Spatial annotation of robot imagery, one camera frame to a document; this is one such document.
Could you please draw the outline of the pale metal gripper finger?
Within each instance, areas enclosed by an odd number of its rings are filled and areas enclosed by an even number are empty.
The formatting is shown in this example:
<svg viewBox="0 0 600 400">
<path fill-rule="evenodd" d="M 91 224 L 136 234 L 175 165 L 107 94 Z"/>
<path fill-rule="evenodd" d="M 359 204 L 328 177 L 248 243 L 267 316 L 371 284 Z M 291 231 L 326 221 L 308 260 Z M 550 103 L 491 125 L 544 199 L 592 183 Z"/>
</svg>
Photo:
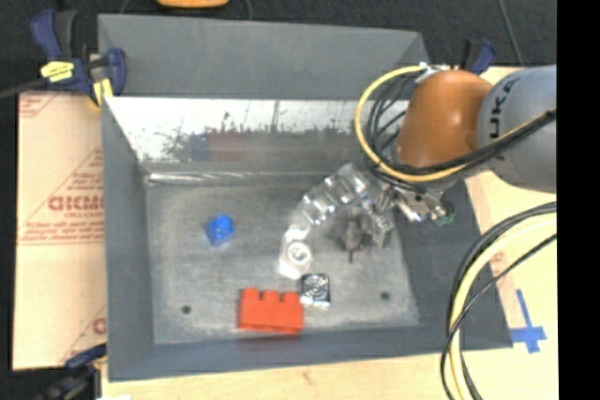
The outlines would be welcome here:
<svg viewBox="0 0 600 400">
<path fill-rule="evenodd" d="M 383 215 L 391 202 L 391 190 L 389 187 L 381 190 L 377 195 L 370 198 L 367 212 L 370 215 Z"/>
<path fill-rule="evenodd" d="M 385 240 L 394 227 L 394 222 L 387 215 L 375 215 L 373 220 L 373 243 L 383 248 Z"/>
</svg>

